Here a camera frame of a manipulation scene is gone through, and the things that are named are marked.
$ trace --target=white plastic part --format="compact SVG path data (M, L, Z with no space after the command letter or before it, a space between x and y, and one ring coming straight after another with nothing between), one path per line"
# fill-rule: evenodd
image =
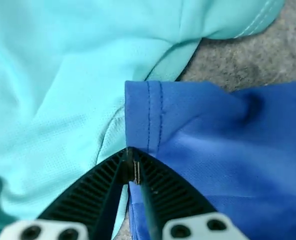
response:
M211 230L208 223L218 221L225 225L224 230ZM172 235L173 227L185 226L190 236L180 238ZM200 214L190 217L178 218L168 221L162 230L162 240L248 240L248 238L236 228L232 221L219 212Z
M87 228L81 223L41 219L17 221L6 226L0 234L0 240L22 240L22 233L31 226L39 226L41 228L38 237L31 240L59 240L60 234L67 229L74 229L78 232L78 237L74 240L89 240Z

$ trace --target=stitching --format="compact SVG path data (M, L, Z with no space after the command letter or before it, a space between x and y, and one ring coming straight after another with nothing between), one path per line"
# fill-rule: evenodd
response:
M265 14L265 16L262 18L262 20L261 20L260 23L256 26L256 28L255 28L254 30L252 30L252 32L250 33L250 35L253 34L254 31L256 31L257 28L259 28L259 26L262 25L262 23L263 23L264 20L268 17L268 14L272 11L272 9L273 9L274 6L276 5L276 3L277 3L277 0L274 0L273 3L271 4L271 7L269 8L269 10L267 11L267 13Z
M260 12L257 14L257 16L254 18L254 20L249 24L249 26L247 26L245 28L245 30L242 31L242 33L238 34L237 36L235 36L234 38L239 38L241 35L243 35L248 29L250 29L254 24L255 22L257 21L258 18L260 18L264 11L266 10L266 7L268 6L268 4L271 2L272 0L268 0L266 1L266 3L263 5L263 7L261 8Z
M149 81L147 81L148 86L148 140L147 140L147 153L149 153L149 145L150 145L150 125L151 125L151 116L150 116L150 110L151 110L151 96L150 96L150 84Z
M163 85L161 82L159 82L159 89L160 89L160 128L159 128L159 140L158 140L158 152L160 143L162 140L162 133L163 133L163 111L164 111L164 91L163 91Z

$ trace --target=mint green shirt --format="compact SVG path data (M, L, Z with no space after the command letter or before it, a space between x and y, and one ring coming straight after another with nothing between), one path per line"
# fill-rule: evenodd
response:
M125 81L174 81L202 38L259 33L283 4L0 0L0 231L125 147Z

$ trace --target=blue fabric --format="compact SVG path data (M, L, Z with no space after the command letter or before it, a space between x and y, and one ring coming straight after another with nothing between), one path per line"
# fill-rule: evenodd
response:
M296 240L296 82L227 93L209 82L127 82L126 141L164 162L251 240ZM130 230L149 240L130 185Z

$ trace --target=gray surface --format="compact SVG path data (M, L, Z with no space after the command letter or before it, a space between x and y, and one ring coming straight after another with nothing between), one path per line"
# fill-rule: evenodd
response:
M227 90L296 80L296 0L263 34L234 40L203 40L181 76L212 81ZM130 240L128 218L116 240Z

